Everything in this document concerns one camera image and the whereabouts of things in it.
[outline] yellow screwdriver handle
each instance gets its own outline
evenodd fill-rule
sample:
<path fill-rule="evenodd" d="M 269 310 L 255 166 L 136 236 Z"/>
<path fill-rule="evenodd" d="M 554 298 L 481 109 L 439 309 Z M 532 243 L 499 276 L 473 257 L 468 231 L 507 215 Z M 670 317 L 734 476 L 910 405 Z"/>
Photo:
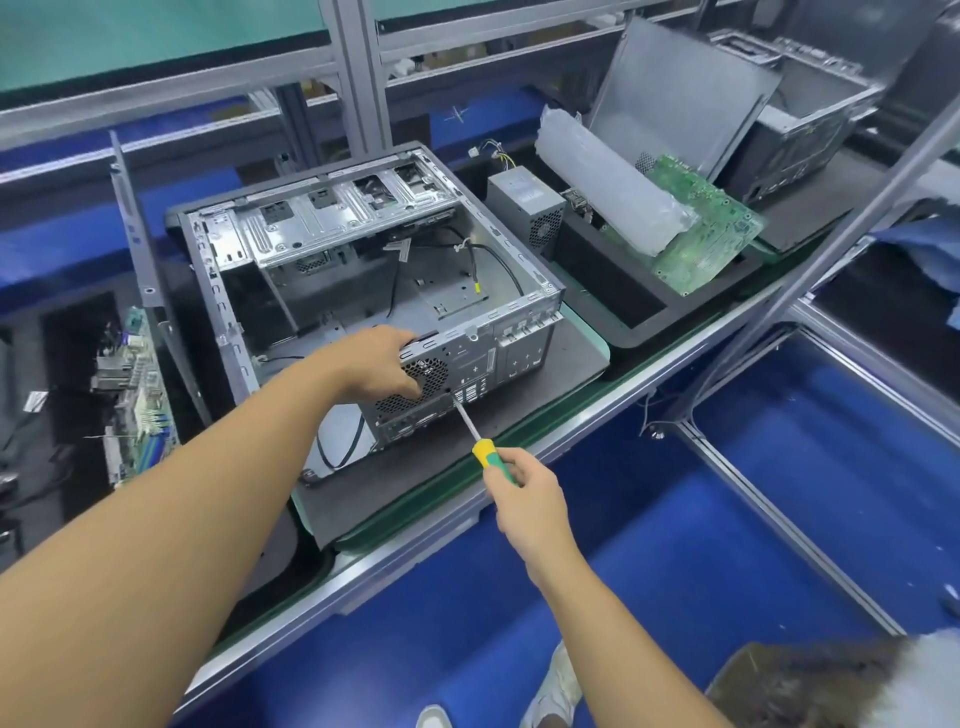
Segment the yellow screwdriver handle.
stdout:
<path fill-rule="evenodd" d="M 482 465 L 484 468 L 498 468 L 504 475 L 507 476 L 507 480 L 514 485 L 517 485 L 514 477 L 510 474 L 510 469 L 507 468 L 506 464 L 496 453 L 496 447 L 493 444 L 493 440 L 478 440 L 477 444 L 473 446 L 473 454 L 476 456 L 476 459 L 480 461 L 480 465 Z"/>

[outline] foot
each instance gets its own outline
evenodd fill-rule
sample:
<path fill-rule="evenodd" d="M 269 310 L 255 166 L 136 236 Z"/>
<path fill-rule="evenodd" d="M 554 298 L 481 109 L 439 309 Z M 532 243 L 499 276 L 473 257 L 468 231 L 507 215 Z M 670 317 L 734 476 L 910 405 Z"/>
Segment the foot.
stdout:
<path fill-rule="evenodd" d="M 420 711 L 417 728 L 453 728 L 446 711 L 439 705 L 428 705 Z"/>
<path fill-rule="evenodd" d="M 550 669 L 540 689 L 527 708 L 520 728 L 538 728 L 547 716 L 558 716 L 566 725 L 573 725 L 573 713 L 584 696 L 573 672 L 566 645 L 560 643 L 550 659 Z"/>

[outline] motherboard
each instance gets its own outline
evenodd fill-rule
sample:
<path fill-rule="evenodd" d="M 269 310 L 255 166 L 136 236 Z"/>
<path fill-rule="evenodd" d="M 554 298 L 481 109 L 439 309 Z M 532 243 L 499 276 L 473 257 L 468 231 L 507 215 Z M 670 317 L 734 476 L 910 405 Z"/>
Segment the motherboard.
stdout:
<path fill-rule="evenodd" d="M 766 226 L 762 217 L 678 159 L 668 155 L 658 158 L 646 176 L 700 215 L 690 230 L 677 235 L 656 257 L 635 253 L 681 296 L 715 279 Z M 605 226 L 602 232 L 633 249 L 612 227 Z"/>
<path fill-rule="evenodd" d="M 180 440 L 147 312 L 132 307 L 122 330 L 108 341 L 97 356 L 91 388 L 115 396 L 103 442 L 110 485 L 116 489 L 160 462 Z"/>

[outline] clear plastic bubble wrap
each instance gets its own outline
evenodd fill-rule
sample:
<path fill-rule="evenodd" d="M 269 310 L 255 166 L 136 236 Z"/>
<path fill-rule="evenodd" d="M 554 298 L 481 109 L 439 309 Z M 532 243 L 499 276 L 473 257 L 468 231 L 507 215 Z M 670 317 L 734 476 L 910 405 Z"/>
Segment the clear plastic bubble wrap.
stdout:
<path fill-rule="evenodd" d="M 657 255 L 699 219 L 562 109 L 543 110 L 537 154 L 639 253 Z"/>

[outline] wires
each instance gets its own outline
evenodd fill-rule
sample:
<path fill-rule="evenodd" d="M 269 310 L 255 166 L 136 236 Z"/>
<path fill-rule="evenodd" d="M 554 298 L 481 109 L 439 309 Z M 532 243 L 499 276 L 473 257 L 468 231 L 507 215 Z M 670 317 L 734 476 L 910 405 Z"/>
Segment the wires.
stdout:
<path fill-rule="evenodd" d="M 472 245 L 474 248 L 479 248 L 479 249 L 482 250 L 482 251 L 487 251 L 487 253 L 489 253 L 490 255 L 492 255 L 493 257 L 495 257 L 495 258 L 496 258 L 496 262 L 498 262 L 500 265 L 503 266 L 503 270 L 505 270 L 505 271 L 507 272 L 507 275 L 510 276 L 510 280 L 512 280 L 512 281 L 514 282 L 514 286 L 516 287 L 516 292 L 517 292 L 518 294 L 520 294 L 520 296 L 524 296 L 524 295 L 525 295 L 525 294 L 523 293 L 523 286 L 520 285 L 520 281 L 516 278 L 516 276 L 514 275 L 514 272 L 513 272 L 512 270 L 510 270 L 510 266 L 507 265 L 507 261 L 504 260 L 502 257 L 500 257 L 500 253 L 498 253 L 497 251 L 495 251 L 495 250 L 494 250 L 493 248 L 491 248 L 489 245 L 484 245 L 483 243 L 471 243 L 471 245 Z"/>
<path fill-rule="evenodd" d="M 507 261 L 500 256 L 500 253 L 498 253 L 496 250 L 494 250 L 489 245 L 486 245 L 484 243 L 472 242 L 469 237 L 467 237 L 466 235 L 463 235 L 460 231 L 458 231 L 452 225 L 444 225 L 441 227 L 441 230 L 452 232 L 454 235 L 456 235 L 457 239 L 462 241 L 461 244 L 467 246 L 467 250 L 470 251 L 471 256 L 473 254 L 473 249 L 479 248 L 482 251 L 487 251 L 487 253 L 489 253 L 494 258 L 496 258 L 496 262 L 498 262 L 501 266 L 503 266 L 503 270 L 507 272 L 507 275 L 510 276 L 510 280 L 514 282 L 514 286 L 516 287 L 516 292 L 520 294 L 520 296 L 524 295 L 523 286 L 520 285 L 520 281 L 517 279 L 516 275 L 514 275 L 514 272 L 510 270 L 510 266 L 507 265 Z M 477 279 L 475 257 L 472 258 L 472 263 L 473 263 L 473 281 L 477 284 L 477 286 L 479 286 L 480 282 Z"/>
<path fill-rule="evenodd" d="M 390 308 L 387 309 L 387 318 L 394 315 L 396 308 L 396 290 L 400 285 L 400 271 L 403 270 L 403 262 L 399 255 L 396 257 L 396 268 L 394 269 L 394 284 L 390 288 Z"/>
<path fill-rule="evenodd" d="M 503 151 L 503 145 L 498 142 L 496 139 L 487 139 L 483 143 L 483 146 L 480 149 L 486 149 L 488 146 L 493 147 L 492 158 L 497 159 L 500 162 L 503 162 L 503 171 L 506 172 L 511 167 L 516 168 L 516 162 L 514 158 L 508 155 Z"/>
<path fill-rule="evenodd" d="M 54 476 L 43 485 L 36 493 L 30 494 L 20 498 L 19 500 L 14 500 L 9 503 L 0 502 L 0 513 L 5 513 L 7 511 L 15 511 L 18 508 L 23 508 L 25 505 L 30 505 L 35 503 L 38 500 L 43 500 L 44 498 L 51 496 L 53 493 L 58 491 L 67 480 L 73 475 L 73 455 L 75 449 L 72 445 L 60 445 L 55 450 L 53 455 L 50 456 L 50 461 L 54 465 Z"/>
<path fill-rule="evenodd" d="M 326 457 L 326 453 L 324 452 L 324 446 L 320 444 L 320 431 L 317 430 L 317 434 L 314 437 L 314 440 L 317 441 L 317 450 L 320 451 L 320 458 L 324 461 L 324 465 L 326 465 L 332 471 L 338 471 L 350 461 L 350 458 L 353 457 L 353 454 L 356 452 L 357 445 L 359 445 L 360 443 L 360 436 L 363 435 L 363 425 L 364 425 L 364 419 L 363 419 L 363 416 L 361 415 L 360 422 L 357 424 L 357 431 L 353 435 L 353 442 L 350 443 L 350 448 L 349 450 L 347 450 L 347 454 L 344 455 L 344 459 L 341 460 L 337 465 L 334 465 L 333 463 L 331 463 L 329 459 Z"/>
<path fill-rule="evenodd" d="M 396 296 L 396 278 L 394 279 L 394 296 Z M 394 312 L 394 302 L 393 302 L 393 299 L 391 299 L 390 313 L 393 313 L 393 312 Z M 292 356 L 275 356 L 275 357 L 273 357 L 272 359 L 265 359 L 263 363 L 266 364 L 266 363 L 269 362 L 269 361 L 284 361 L 284 360 L 287 360 L 287 359 L 295 359 L 295 360 L 296 360 L 296 359 L 305 359 L 305 358 L 306 358 L 305 356 L 295 356 L 295 355 L 292 355 Z M 363 419 L 363 415 L 361 415 L 361 416 L 360 416 L 360 422 L 357 424 L 357 431 L 356 431 L 356 433 L 353 435 L 353 442 L 350 443 L 350 447 L 349 447 L 349 449 L 347 450 L 347 454 L 344 455 L 344 459 L 341 460 L 337 465 L 334 465 L 333 463 L 331 463 L 330 460 L 329 460 L 329 458 L 326 456 L 326 452 L 324 452 L 324 446 L 323 446 L 323 445 L 321 444 L 321 442 L 320 442 L 320 431 L 317 430 L 317 434 L 314 435 L 314 438 L 313 438 L 313 439 L 314 439 L 314 441 L 317 443 L 317 450 L 320 452 L 320 458 L 321 458 L 321 460 L 324 461 L 324 465 L 326 465 L 328 468 L 330 468 L 331 471 L 338 471 L 338 470 L 340 470 L 341 468 L 343 468 L 343 467 L 350 461 L 350 458 L 353 457 L 353 454 L 356 452 L 357 445 L 360 444 L 360 437 L 361 437 L 361 435 L 363 435 L 363 425 L 364 425 L 364 419 Z"/>

